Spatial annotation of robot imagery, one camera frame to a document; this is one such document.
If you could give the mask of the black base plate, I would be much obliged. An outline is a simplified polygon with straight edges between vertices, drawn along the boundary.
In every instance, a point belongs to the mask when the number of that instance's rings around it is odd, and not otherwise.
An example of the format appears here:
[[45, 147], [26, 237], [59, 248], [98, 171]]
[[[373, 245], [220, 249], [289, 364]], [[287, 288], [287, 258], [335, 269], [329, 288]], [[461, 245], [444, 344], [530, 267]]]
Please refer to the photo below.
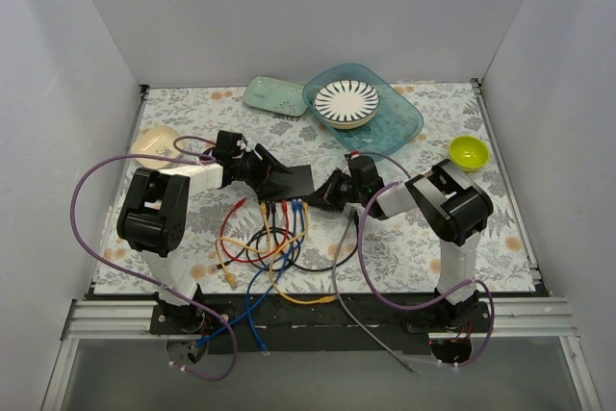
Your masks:
[[278, 295], [254, 295], [261, 304], [251, 317], [244, 314], [244, 295], [204, 295], [201, 302], [234, 323], [240, 352], [259, 352], [259, 334], [268, 352], [369, 351], [379, 346], [350, 318], [363, 323], [389, 348], [405, 354], [428, 355], [433, 339], [455, 338], [459, 344], [471, 335], [485, 334], [489, 326], [487, 301], [481, 300], [466, 321], [446, 326], [434, 310], [404, 312], [372, 295], [344, 294], [342, 302], [297, 305]]

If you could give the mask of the striped white blue plate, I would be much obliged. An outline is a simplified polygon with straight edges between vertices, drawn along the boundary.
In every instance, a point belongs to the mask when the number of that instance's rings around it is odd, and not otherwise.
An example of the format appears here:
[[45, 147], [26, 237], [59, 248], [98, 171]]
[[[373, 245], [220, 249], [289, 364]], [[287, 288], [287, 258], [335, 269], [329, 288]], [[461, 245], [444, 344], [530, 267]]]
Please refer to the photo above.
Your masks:
[[342, 80], [321, 88], [314, 97], [313, 107], [332, 123], [350, 124], [373, 116], [379, 103], [380, 97], [372, 85]]

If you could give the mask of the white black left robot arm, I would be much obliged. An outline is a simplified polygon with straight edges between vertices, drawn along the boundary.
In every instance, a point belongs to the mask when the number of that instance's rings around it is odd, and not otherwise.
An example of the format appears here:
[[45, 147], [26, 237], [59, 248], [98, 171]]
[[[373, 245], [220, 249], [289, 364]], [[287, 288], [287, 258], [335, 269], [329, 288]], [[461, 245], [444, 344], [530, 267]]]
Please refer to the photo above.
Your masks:
[[182, 167], [138, 168], [120, 210], [118, 236], [141, 255], [160, 286], [159, 303], [174, 306], [171, 321], [186, 334], [197, 332], [205, 321], [203, 308], [191, 301], [198, 284], [176, 253], [185, 233], [189, 200], [235, 181], [245, 182], [260, 195], [280, 193], [283, 186], [278, 179], [293, 174], [260, 143], [252, 150], [245, 144], [242, 134], [220, 131], [214, 147]]

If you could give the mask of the floral table mat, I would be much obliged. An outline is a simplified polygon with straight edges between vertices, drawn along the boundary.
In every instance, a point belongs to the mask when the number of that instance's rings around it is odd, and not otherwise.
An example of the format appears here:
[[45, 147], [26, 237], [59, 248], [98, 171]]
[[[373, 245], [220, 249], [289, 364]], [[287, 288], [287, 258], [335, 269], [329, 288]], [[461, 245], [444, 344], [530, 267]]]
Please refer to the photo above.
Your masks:
[[[449, 155], [450, 142], [464, 135], [487, 141], [482, 111], [468, 84], [405, 83], [398, 92], [423, 116], [423, 130], [376, 165], [385, 182], [428, 171]], [[311, 114], [279, 116], [248, 107], [241, 88], [158, 89], [147, 97], [139, 128], [167, 126], [186, 137], [190, 150], [203, 148], [219, 130], [239, 132], [260, 143], [288, 166], [310, 165], [316, 185], [343, 167], [345, 149]], [[528, 253], [518, 229], [503, 175], [496, 160], [473, 174], [491, 197], [494, 212], [477, 247], [476, 274], [493, 292], [533, 290]], [[248, 258], [218, 266], [214, 242], [227, 237], [227, 249], [239, 252], [263, 224], [252, 189], [242, 182], [193, 198], [180, 245], [193, 277], [206, 294], [259, 294], [270, 279]], [[346, 213], [312, 210], [307, 238], [295, 267], [285, 270], [279, 288], [287, 294], [327, 294], [370, 290], [360, 269], [358, 236], [347, 227]], [[369, 219], [363, 233], [369, 277], [382, 293], [431, 292], [441, 263], [437, 236], [419, 211], [379, 221]]]

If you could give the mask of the mint green divided dish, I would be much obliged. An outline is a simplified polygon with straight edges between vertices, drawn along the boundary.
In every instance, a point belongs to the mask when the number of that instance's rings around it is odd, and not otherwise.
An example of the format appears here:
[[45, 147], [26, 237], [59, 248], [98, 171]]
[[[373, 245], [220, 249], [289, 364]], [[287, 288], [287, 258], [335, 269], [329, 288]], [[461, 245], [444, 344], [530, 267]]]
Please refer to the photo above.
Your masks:
[[302, 94], [302, 85], [259, 76], [248, 84], [243, 100], [251, 108], [299, 117], [307, 110]]

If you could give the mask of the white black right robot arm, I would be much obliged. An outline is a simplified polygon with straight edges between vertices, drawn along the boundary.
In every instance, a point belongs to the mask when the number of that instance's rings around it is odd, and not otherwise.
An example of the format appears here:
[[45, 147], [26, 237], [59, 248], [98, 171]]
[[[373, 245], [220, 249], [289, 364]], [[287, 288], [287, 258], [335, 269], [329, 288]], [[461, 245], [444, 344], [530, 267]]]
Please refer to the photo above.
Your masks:
[[[490, 197], [448, 159], [425, 174], [390, 184], [384, 183], [370, 152], [351, 154], [347, 168], [347, 172], [334, 170], [305, 201], [317, 209], [336, 212], [343, 211], [347, 204], [361, 205], [364, 212], [357, 239], [359, 263], [374, 296], [405, 312], [427, 310], [438, 304], [437, 323], [447, 331], [461, 329], [471, 318], [466, 302], [476, 300], [478, 286], [488, 289], [475, 277], [475, 271], [478, 242], [494, 212]], [[439, 238], [441, 269], [434, 298], [417, 305], [401, 305], [381, 294], [372, 283], [364, 258], [363, 231], [367, 218], [385, 220], [413, 210], [422, 213]]]

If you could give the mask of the cream square dish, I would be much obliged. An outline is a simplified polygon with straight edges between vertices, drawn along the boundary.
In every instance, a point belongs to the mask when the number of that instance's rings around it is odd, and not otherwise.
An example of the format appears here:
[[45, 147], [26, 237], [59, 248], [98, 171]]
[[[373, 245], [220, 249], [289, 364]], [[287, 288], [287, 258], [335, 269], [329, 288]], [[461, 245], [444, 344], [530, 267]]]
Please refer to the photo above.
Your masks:
[[169, 161], [138, 158], [138, 162], [146, 168], [164, 169], [170, 167], [175, 160], [182, 157], [173, 142], [180, 137], [170, 127], [156, 126], [145, 131], [131, 146], [131, 154], [154, 155], [169, 158]]

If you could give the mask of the aluminium frame rail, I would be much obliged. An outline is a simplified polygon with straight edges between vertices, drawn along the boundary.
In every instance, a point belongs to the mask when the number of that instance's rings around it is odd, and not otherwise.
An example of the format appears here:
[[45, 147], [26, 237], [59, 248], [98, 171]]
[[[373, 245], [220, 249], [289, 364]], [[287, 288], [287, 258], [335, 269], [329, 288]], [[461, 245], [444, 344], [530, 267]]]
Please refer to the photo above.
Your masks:
[[[153, 300], [86, 300], [72, 304], [67, 339], [153, 337]], [[572, 337], [578, 329], [563, 297], [505, 297], [495, 300], [495, 337]]]

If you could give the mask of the black network switch box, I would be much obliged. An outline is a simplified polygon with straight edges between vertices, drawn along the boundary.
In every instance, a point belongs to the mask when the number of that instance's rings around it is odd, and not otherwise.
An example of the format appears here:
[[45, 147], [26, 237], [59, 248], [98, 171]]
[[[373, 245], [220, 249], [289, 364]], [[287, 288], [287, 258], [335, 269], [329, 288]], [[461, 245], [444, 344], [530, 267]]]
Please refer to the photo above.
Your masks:
[[259, 187], [260, 202], [303, 199], [315, 190], [312, 168], [309, 165], [289, 167], [287, 172], [273, 171]]

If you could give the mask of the lime green bowl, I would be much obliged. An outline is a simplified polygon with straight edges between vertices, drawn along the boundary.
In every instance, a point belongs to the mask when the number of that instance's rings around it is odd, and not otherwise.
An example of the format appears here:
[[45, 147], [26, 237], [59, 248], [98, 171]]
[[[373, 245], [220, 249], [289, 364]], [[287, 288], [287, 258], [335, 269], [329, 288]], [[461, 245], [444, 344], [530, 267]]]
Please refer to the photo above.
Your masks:
[[463, 171], [474, 172], [485, 167], [490, 150], [485, 142], [472, 136], [461, 136], [449, 145], [450, 159]]

